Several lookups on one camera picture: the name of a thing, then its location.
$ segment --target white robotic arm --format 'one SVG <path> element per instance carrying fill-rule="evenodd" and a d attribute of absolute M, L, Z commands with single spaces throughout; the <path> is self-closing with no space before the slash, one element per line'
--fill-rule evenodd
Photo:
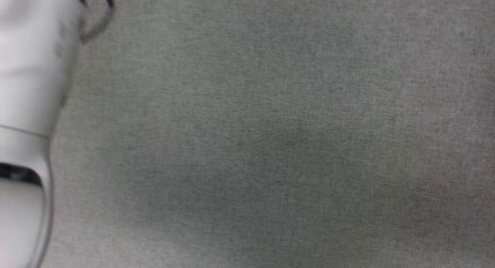
<path fill-rule="evenodd" d="M 0 0 L 2 268 L 38 267 L 46 250 L 53 204 L 50 138 L 84 11 L 85 0 Z"/>

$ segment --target gray fabric surface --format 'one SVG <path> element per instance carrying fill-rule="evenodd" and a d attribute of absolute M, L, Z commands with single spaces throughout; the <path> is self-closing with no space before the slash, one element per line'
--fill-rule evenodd
<path fill-rule="evenodd" d="M 44 267 L 495 266 L 495 0 L 117 2 Z"/>

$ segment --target white plastic casing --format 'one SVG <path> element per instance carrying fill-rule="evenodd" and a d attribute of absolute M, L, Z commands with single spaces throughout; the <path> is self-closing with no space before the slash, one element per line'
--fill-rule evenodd
<path fill-rule="evenodd" d="M 49 141 L 69 88 L 84 9 L 80 0 L 0 0 L 0 164 L 30 168 L 42 185 L 0 180 L 2 268 L 38 267 L 46 250 Z"/>

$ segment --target textured fabric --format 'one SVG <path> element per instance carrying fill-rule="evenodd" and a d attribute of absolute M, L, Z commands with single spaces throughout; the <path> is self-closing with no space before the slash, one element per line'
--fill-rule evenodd
<path fill-rule="evenodd" d="M 44 267 L 495 266 L 495 0 L 117 6 Z"/>

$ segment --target gray background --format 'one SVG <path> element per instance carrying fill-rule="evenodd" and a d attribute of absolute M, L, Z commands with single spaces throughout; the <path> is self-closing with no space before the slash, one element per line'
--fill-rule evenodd
<path fill-rule="evenodd" d="M 495 266 L 495 0 L 117 4 L 44 267 Z"/>

